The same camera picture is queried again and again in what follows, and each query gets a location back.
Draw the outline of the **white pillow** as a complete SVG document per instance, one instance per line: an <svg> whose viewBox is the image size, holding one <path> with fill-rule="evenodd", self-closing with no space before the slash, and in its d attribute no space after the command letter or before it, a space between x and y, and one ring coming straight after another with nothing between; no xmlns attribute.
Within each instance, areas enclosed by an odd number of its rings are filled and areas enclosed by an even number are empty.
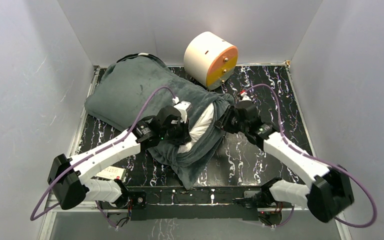
<svg viewBox="0 0 384 240"><path fill-rule="evenodd" d="M198 140L206 133L207 129L210 127L210 124L214 118L214 105L211 103L203 111L202 115L196 121L192 129L189 131L191 140L184 145L180 145L177 153L187 153L190 152L193 146L198 142Z"/></svg>

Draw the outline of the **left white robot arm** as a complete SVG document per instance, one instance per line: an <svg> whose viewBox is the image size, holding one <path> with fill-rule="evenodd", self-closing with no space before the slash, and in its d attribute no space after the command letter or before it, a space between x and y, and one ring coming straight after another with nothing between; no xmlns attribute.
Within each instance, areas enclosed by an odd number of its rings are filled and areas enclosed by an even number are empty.
<svg viewBox="0 0 384 240"><path fill-rule="evenodd" d="M102 201L125 208L134 198L145 196L129 191L122 178L99 180L95 176L127 157L137 155L159 143L184 145L189 135L188 110L191 103L181 101L163 107L157 115L147 116L117 137L81 154L54 158L48 176L49 186L63 210L83 201Z"/></svg>

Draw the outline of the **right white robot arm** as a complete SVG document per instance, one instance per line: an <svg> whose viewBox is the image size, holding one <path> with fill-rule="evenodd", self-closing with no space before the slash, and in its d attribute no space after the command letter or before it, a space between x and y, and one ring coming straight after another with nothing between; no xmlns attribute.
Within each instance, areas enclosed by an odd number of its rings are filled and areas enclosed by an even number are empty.
<svg viewBox="0 0 384 240"><path fill-rule="evenodd" d="M305 157L284 140L275 124L261 120L256 105L250 100L229 106L214 126L227 133L243 133L247 140L290 168L303 181L288 182L275 177L260 187L254 195L244 194L234 203L246 208L275 207L287 202L307 208L313 216L327 223L355 202L349 177L344 169L335 169Z"/></svg>

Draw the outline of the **grey plush pillowcase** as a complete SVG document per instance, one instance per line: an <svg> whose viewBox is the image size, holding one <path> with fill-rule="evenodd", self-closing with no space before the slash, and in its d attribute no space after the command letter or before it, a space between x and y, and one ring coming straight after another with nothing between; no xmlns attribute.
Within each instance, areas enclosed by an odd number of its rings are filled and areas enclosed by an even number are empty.
<svg viewBox="0 0 384 240"><path fill-rule="evenodd" d="M214 106L213 120L191 151L178 153L180 145L160 142L148 149L151 156L170 166L183 186L191 189L217 151L225 132L214 126L235 99L216 93L173 73L152 54L130 54L111 64L92 95L85 101L86 112L119 131L127 130L137 116L155 116L172 105L173 97L191 103L189 133L204 110Z"/></svg>

